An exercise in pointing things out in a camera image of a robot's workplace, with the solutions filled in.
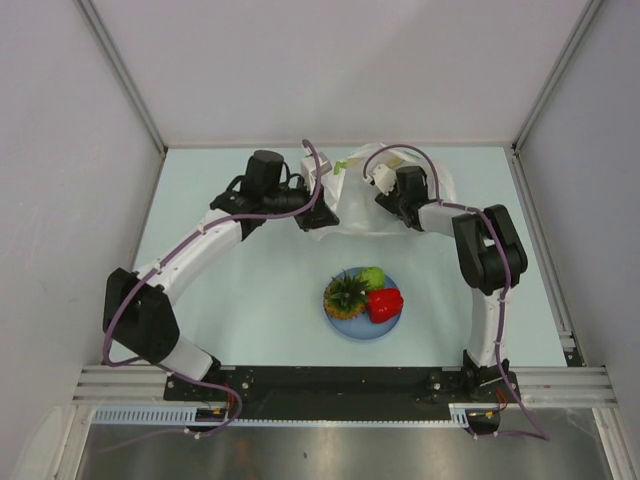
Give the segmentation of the orange fake pineapple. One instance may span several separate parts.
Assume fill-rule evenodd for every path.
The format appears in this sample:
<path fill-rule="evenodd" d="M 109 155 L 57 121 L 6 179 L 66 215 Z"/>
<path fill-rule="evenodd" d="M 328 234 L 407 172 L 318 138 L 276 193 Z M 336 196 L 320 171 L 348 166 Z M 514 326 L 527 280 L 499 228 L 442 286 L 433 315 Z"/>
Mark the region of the orange fake pineapple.
<path fill-rule="evenodd" d="M 340 321 L 359 316 L 368 302 L 367 286 L 368 283 L 357 274 L 346 271 L 333 277 L 323 292 L 325 313 Z"/>

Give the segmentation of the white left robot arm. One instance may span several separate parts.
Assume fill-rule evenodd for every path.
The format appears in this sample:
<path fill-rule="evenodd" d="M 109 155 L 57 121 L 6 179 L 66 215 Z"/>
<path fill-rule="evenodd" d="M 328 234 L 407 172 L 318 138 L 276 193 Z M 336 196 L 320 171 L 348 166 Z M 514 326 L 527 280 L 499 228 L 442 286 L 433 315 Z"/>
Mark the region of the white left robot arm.
<path fill-rule="evenodd" d="M 114 270 L 107 279 L 103 314 L 103 360 L 113 343 L 167 372 L 186 377 L 197 398 L 214 397 L 221 387 L 219 360 L 185 339 L 174 306 L 189 285 L 218 257 L 271 220 L 292 218 L 303 231 L 336 226 L 324 193 L 333 167 L 305 142 L 307 156 L 297 173 L 274 151 L 257 150 L 209 205 L 196 226 L 167 253 L 136 270 Z"/>

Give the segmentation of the blue plastic plate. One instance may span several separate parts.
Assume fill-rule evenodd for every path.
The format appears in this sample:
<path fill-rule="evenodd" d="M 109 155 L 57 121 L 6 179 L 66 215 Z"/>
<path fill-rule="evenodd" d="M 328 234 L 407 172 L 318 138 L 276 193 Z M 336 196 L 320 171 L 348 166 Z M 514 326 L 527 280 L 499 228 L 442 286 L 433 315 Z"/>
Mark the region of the blue plastic plate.
<path fill-rule="evenodd" d="M 367 268 L 367 267 L 354 267 L 354 268 L 350 268 L 343 271 L 346 271 L 350 274 L 358 275 L 363 268 Z M 386 283 L 384 288 L 399 289 L 397 284 L 388 275 L 386 275 Z M 351 340 L 368 342 L 368 341 L 377 340 L 389 334 L 398 324 L 401 317 L 401 313 L 391 318 L 389 321 L 385 323 L 373 324 L 369 320 L 369 315 L 367 312 L 367 304 L 366 304 L 366 308 L 364 312 L 352 320 L 340 321 L 340 320 L 329 317 L 326 313 L 325 313 L 325 316 L 329 324 L 341 335 Z"/>

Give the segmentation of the green fake apple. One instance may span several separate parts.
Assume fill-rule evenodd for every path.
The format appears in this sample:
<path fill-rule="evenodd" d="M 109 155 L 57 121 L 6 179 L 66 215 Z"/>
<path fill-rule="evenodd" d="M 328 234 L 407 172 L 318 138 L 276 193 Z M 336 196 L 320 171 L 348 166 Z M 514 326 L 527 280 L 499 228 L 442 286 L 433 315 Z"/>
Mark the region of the green fake apple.
<path fill-rule="evenodd" d="M 386 275 L 379 267 L 363 268 L 358 276 L 365 283 L 366 292 L 381 290 L 385 287 Z"/>

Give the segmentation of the white plastic bag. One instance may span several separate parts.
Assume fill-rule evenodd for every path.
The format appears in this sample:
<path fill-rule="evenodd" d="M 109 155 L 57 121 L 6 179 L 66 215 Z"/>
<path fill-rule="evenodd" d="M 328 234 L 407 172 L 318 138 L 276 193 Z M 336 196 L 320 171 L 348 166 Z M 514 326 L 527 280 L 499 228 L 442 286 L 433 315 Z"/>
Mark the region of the white plastic bag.
<path fill-rule="evenodd" d="M 424 154 L 409 146 L 369 143 L 341 159 L 329 160 L 333 170 L 322 177 L 324 200 L 338 216 L 339 225 L 313 230 L 311 235 L 316 240 L 329 234 L 382 237 L 408 232 L 400 225 L 399 218 L 375 202 L 380 192 L 364 181 L 365 174 L 380 163 L 396 172 L 401 167 L 420 166 L 427 175 L 430 198 L 457 200 L 453 176 L 447 167 L 427 160 Z"/>

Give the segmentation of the red fake pepper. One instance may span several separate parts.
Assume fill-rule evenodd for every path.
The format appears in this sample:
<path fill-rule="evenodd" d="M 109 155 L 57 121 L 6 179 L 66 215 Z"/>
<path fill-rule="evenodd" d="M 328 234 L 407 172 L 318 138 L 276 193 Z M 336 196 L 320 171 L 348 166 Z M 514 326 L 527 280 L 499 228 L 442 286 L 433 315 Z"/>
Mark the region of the red fake pepper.
<path fill-rule="evenodd" d="M 382 324 L 400 314 L 404 298 L 397 288 L 384 288 L 367 294 L 367 312 L 373 324 Z"/>

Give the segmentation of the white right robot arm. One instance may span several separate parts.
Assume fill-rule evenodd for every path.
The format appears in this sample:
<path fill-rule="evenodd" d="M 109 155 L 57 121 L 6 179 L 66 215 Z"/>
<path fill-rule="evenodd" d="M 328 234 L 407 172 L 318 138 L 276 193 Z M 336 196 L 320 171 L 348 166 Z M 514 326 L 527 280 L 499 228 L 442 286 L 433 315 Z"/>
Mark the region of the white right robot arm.
<path fill-rule="evenodd" d="M 511 216 L 503 205 L 483 210 L 437 199 L 426 172 L 417 165 L 373 169 L 369 180 L 375 201 L 406 227 L 454 240 L 459 268 L 472 293 L 471 334 L 463 351 L 461 389 L 484 401 L 498 383 L 507 384 L 504 353 L 508 296 L 528 268 L 528 258 Z"/>

